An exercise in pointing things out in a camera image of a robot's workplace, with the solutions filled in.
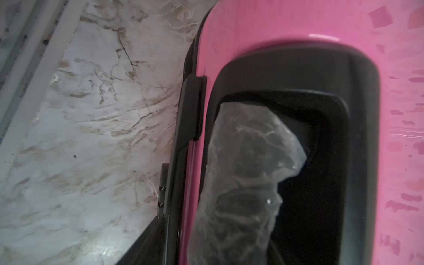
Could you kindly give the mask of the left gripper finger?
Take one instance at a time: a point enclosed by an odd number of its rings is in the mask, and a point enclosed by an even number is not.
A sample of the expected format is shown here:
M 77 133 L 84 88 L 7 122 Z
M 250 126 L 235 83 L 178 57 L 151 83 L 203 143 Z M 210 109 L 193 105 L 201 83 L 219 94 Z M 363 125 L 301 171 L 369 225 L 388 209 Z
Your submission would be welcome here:
M 157 215 L 116 265 L 161 265 L 165 218 Z

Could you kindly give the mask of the pink hard-shell suitcase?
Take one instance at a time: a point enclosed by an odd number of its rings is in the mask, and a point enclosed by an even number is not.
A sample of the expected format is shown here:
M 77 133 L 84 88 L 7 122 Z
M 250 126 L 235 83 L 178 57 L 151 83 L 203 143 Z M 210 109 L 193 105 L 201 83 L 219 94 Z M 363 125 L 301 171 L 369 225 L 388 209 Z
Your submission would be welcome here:
M 423 1 L 219 1 L 147 265 L 421 265 Z

